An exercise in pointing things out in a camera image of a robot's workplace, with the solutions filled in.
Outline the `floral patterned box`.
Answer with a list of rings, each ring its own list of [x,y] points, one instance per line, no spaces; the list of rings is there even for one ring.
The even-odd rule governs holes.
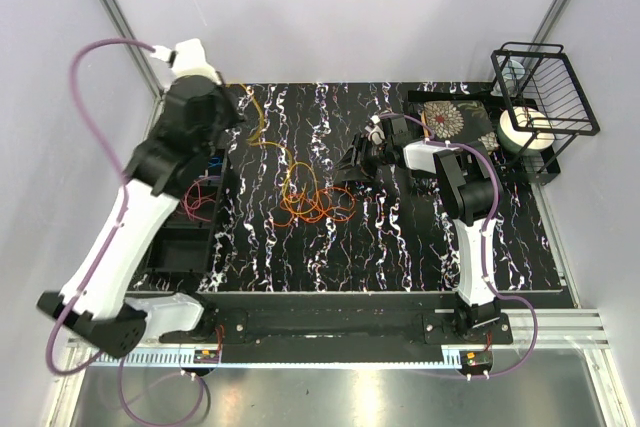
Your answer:
[[[426,102],[422,107],[421,120],[434,141],[468,145],[479,141],[489,154],[499,147],[488,112],[480,101]]]

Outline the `white round bowl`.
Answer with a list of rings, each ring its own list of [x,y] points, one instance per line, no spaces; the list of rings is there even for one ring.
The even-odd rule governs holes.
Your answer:
[[[499,119],[497,137],[504,150],[513,154],[523,150],[524,155],[533,155],[554,143],[551,124],[543,113],[532,107],[516,106],[513,114],[516,124],[513,124],[509,111],[504,111]]]

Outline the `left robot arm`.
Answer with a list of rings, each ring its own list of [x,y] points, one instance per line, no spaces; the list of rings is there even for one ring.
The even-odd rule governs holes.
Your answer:
[[[38,310],[116,359],[173,332],[208,341],[216,319],[196,296],[135,299],[126,292],[156,233],[208,166],[221,134],[240,121],[222,81],[203,74],[176,78],[124,170],[126,184],[90,253],[60,291],[41,294]]]

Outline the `glass cup in rack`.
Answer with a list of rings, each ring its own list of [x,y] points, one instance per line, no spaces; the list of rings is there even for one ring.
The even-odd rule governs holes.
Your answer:
[[[502,69],[502,77],[506,87],[506,92],[510,97],[514,97],[520,91],[522,80],[526,75],[524,66],[516,60],[508,60]]]

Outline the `black three-compartment tray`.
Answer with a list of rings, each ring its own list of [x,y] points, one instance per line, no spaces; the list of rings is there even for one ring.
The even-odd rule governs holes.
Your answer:
[[[145,273],[199,274],[208,270],[227,170],[227,151],[217,149],[152,240],[141,264]]]

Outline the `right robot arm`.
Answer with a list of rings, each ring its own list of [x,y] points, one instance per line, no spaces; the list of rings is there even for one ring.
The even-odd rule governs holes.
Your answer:
[[[458,238],[460,278],[453,328],[476,343],[499,321],[500,301],[492,273],[495,215],[503,193],[482,142],[438,140],[416,116],[382,113],[369,119],[335,167],[337,184],[372,182],[383,166],[395,166],[437,179],[445,212]]]

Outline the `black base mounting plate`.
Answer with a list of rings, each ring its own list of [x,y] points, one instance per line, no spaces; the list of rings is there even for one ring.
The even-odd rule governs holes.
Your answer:
[[[461,336],[454,315],[433,310],[221,309],[221,360],[233,364],[347,364],[448,362],[443,350],[513,343],[502,315],[490,329]]]

